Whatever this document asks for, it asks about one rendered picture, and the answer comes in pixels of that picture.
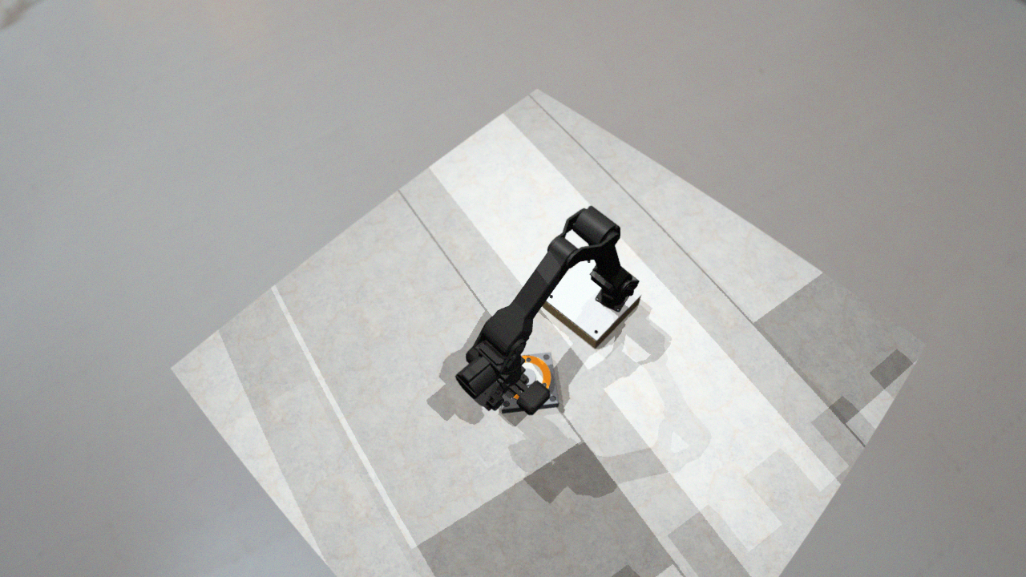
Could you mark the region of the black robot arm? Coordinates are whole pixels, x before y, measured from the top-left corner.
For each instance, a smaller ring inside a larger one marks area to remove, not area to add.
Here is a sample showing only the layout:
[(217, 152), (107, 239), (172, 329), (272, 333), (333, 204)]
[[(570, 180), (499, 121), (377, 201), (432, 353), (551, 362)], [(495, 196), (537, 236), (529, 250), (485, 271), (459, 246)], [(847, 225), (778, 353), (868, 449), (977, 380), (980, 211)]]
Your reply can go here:
[[(589, 246), (578, 248), (565, 238), (573, 229)], [(536, 312), (568, 269), (581, 260), (595, 260), (596, 265), (590, 275), (592, 281), (601, 287), (595, 301), (616, 312), (623, 308), (638, 286), (639, 279), (620, 266), (615, 246), (619, 239), (620, 227), (594, 207), (582, 208), (567, 218), (562, 233), (548, 245), (548, 252), (511, 305), (499, 309), (485, 322), (473, 344), (478, 356), (455, 375), (459, 386), (469, 397), (485, 410), (497, 410), (503, 403), (502, 396), (509, 387), (499, 373), (510, 373), (520, 366), (521, 354), (532, 333)]]

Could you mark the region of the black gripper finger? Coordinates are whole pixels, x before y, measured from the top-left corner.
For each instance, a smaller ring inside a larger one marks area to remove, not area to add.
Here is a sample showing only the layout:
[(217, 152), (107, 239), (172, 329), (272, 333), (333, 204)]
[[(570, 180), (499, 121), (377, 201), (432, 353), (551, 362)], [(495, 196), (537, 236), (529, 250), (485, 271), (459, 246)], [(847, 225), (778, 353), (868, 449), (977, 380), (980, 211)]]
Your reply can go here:
[[(529, 377), (527, 378), (527, 383), (529, 382)], [(510, 389), (504, 393), (506, 397), (513, 398), (517, 393), (512, 392)]]

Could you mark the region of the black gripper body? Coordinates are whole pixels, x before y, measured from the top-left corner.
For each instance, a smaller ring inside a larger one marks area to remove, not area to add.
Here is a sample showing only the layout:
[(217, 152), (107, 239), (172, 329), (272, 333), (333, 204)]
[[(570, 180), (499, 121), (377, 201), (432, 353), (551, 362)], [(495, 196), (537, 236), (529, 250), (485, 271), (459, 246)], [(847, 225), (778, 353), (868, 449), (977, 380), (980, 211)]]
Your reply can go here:
[[(466, 354), (467, 364), (471, 364), (477, 356), (478, 352), (473, 347), (469, 349)], [(536, 380), (529, 387), (525, 385), (527, 384), (527, 375), (524, 375), (527, 369), (523, 367), (525, 362), (527, 362), (527, 359), (521, 357), (520, 366), (516, 370), (512, 370), (510, 373), (502, 373), (502, 375), (499, 373), (499, 376), (501, 376), (503, 382), (508, 385), (512, 392), (518, 394), (516, 403), (518, 403), (519, 408), (523, 409), (527, 415), (535, 415), (536, 410), (541, 409), (543, 403), (551, 397), (551, 391), (539, 382), (539, 380)]]

